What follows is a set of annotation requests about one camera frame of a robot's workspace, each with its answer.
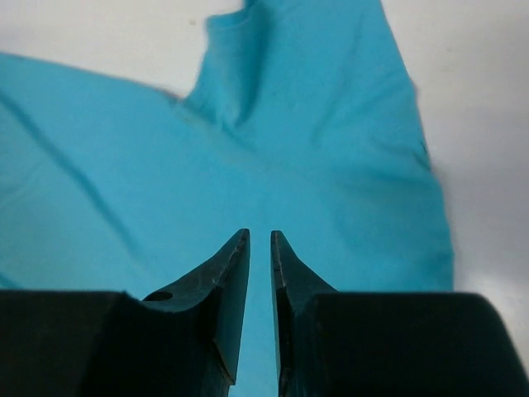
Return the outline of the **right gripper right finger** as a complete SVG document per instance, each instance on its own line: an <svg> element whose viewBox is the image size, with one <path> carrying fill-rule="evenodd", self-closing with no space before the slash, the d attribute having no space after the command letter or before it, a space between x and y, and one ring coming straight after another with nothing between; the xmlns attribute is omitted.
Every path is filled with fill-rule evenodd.
<svg viewBox="0 0 529 397"><path fill-rule="evenodd" d="M282 232L270 245L279 395L527 395L527 374L485 297L340 292Z"/></svg>

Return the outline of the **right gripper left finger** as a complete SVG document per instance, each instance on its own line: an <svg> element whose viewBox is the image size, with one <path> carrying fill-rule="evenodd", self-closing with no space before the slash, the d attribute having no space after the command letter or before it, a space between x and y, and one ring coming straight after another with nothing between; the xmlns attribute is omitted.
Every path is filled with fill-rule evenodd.
<svg viewBox="0 0 529 397"><path fill-rule="evenodd" d="M225 396L236 381L250 233L144 299L1 293L4 396Z"/></svg>

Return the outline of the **turquoise t shirt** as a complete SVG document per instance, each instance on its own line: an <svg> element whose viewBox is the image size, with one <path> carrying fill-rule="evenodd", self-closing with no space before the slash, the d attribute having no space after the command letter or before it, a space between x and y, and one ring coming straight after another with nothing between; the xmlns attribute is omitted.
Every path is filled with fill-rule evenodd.
<svg viewBox="0 0 529 397"><path fill-rule="evenodd" d="M378 1L250 1L207 19L183 99L1 57L1 285L142 298L251 236L234 396L278 393L270 233L329 284L449 291L416 91Z"/></svg>

